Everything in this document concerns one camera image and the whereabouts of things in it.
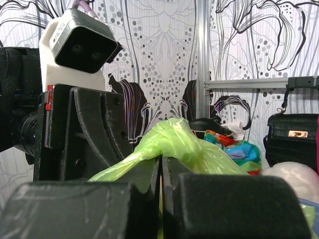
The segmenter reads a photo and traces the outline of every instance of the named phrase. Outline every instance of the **black foam pad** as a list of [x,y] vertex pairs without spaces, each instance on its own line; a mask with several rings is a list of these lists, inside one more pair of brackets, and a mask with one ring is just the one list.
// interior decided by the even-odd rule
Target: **black foam pad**
[[145,196],[131,183],[25,184],[7,202],[0,238],[152,239],[157,221],[145,215]]
[[282,179],[181,174],[174,193],[177,239],[310,239]]
[[176,158],[162,158],[163,235],[165,239],[176,239],[173,194],[179,182],[179,174],[193,173]]

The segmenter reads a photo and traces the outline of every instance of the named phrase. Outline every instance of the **black camera face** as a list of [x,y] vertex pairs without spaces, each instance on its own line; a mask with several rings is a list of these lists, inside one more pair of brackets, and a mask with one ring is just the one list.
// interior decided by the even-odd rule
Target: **black camera face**
[[122,49],[121,45],[85,27],[77,27],[55,58],[58,65],[87,73],[96,73],[111,63]]

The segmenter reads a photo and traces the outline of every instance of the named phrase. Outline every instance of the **metal frame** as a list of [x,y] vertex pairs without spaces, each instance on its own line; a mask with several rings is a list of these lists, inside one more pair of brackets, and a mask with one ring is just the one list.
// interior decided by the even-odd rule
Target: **metal frame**
[[263,78],[251,80],[205,81],[204,89],[256,89],[286,88],[288,78]]
[[196,86],[196,117],[205,118],[208,115],[209,98],[205,93],[204,82],[209,80],[209,55],[210,43],[208,0],[198,0],[198,78]]

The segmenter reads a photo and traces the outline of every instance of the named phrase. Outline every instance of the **blue plastic item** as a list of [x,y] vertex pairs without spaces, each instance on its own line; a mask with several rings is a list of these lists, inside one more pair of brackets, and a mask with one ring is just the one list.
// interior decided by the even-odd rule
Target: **blue plastic item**
[[315,222],[314,222],[314,226],[313,226],[313,231],[319,235],[319,204],[318,203],[314,203],[305,199],[299,199],[299,201],[304,204],[304,205],[308,205],[308,206],[312,206],[315,208],[316,211],[316,217],[315,217]]

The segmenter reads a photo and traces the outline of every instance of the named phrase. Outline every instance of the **wall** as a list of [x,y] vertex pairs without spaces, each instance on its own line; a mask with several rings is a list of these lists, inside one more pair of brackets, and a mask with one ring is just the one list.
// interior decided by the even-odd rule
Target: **wall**
[[[212,80],[313,76],[319,70],[318,0],[210,0]],[[216,90],[211,118],[243,122],[264,155],[267,120],[284,89]],[[318,113],[318,93],[295,90],[287,113]]]
[[[48,22],[71,0],[0,1],[0,45],[38,47]],[[93,10],[124,46],[103,73],[106,90],[124,95],[129,140],[136,145],[159,120],[195,117],[196,0],[95,0]],[[0,205],[32,180],[22,152],[0,153]]]

